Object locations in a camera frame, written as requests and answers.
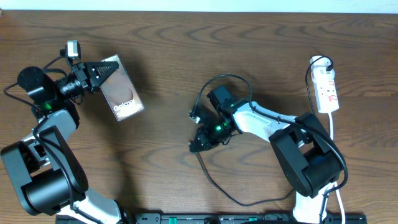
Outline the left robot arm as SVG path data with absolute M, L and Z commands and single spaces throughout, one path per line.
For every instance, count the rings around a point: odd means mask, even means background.
M 57 223 L 133 223 L 117 201 L 106 199 L 88 185 L 86 174 L 67 144 L 78 128 L 75 100 L 94 93 L 119 67 L 117 62 L 77 63 L 59 80 L 56 68 L 27 67 L 17 85 L 33 99 L 37 118 L 32 132 L 1 150 L 12 186 L 23 209 L 31 215 L 56 215 Z

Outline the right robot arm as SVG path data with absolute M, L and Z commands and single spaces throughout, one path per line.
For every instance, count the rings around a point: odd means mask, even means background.
M 199 154 L 228 144 L 233 132 L 250 133 L 271 144 L 281 169 L 296 192 L 293 217 L 303 223 L 324 223 L 329 194 L 348 169 L 343 155 L 319 119 L 311 113 L 287 116 L 259 106 L 252 98 L 238 99 L 225 86 L 207 95 L 216 110 L 194 105 L 189 117 L 200 127 L 189 144 Z

